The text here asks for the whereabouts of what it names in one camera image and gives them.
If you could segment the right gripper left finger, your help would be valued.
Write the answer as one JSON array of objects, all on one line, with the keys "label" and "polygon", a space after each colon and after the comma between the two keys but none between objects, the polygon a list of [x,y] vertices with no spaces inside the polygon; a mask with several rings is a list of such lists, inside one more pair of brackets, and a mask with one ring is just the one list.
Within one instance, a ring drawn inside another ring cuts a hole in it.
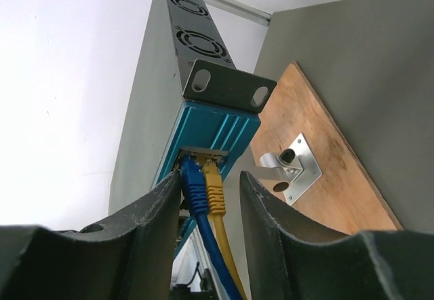
[{"label": "right gripper left finger", "polygon": [[81,231],[1,228],[2,299],[168,299],[181,178]]}]

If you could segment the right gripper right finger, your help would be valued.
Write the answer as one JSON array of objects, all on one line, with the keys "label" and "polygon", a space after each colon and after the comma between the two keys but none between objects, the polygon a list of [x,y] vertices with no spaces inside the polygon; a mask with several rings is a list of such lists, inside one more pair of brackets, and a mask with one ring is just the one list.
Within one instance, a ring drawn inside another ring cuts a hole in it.
[{"label": "right gripper right finger", "polygon": [[326,227],[239,180],[253,299],[432,299],[433,235]]}]

